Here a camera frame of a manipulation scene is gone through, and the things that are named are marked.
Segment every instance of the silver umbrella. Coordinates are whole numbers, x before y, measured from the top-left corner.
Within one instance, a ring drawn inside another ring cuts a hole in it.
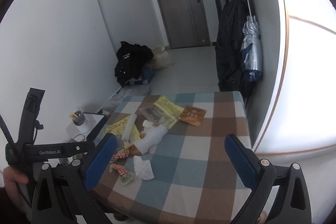
[[[259,24],[252,16],[250,2],[247,0],[250,15],[243,27],[245,35],[241,45],[241,68],[243,70],[243,80],[254,82],[261,80],[263,71],[263,51],[261,49]]]

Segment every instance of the checkered blanket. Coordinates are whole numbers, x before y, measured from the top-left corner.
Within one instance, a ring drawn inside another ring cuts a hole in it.
[[[159,97],[125,98],[105,128],[136,113],[135,124],[142,130],[145,117],[139,109]],[[146,223],[228,224],[250,194],[224,149],[224,139],[230,133],[251,147],[243,99],[239,92],[166,97],[181,107],[205,109],[201,126],[178,121],[142,156],[151,161],[154,179],[141,181],[134,174],[134,180],[122,186],[118,172],[108,172],[108,166],[92,193],[104,205]],[[134,173],[133,158],[116,163]]]

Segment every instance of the blue gripper pad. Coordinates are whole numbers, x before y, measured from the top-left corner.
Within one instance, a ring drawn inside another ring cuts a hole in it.
[[[233,134],[226,136],[224,147],[244,186],[253,191],[258,186],[258,158]]]
[[[81,171],[87,190],[97,186],[118,146],[116,137],[107,133],[94,150],[87,153]]]

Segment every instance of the yellow paper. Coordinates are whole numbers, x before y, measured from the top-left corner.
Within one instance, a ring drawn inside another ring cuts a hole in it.
[[[132,127],[131,134],[129,136],[129,141],[124,141],[124,140],[121,139],[122,134],[125,131],[128,119],[129,119],[129,116],[122,119],[119,122],[116,122],[115,124],[106,128],[105,132],[103,133],[103,136],[105,136],[106,133],[112,133],[113,135],[116,136],[117,141],[119,143],[117,151],[119,151],[121,149],[130,148],[136,140],[141,139],[139,130],[137,129],[137,127],[135,125],[133,125],[133,127]]]
[[[183,107],[173,104],[165,96],[158,99],[154,105],[163,110],[163,112],[171,118],[172,122],[169,124],[168,129],[171,129],[173,125],[177,123],[178,117],[184,110]]]

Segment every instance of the black jacket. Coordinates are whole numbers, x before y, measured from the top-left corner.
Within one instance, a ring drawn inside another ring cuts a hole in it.
[[[145,63],[150,61],[154,54],[147,46],[120,42],[121,48],[117,52],[118,64],[115,67],[115,76],[121,86],[125,86],[131,78],[138,79]]]
[[[248,15],[247,0],[231,0],[225,4],[219,20],[215,48],[219,90],[239,90],[244,98],[251,96],[253,90],[253,83],[241,80],[240,70],[239,54]]]

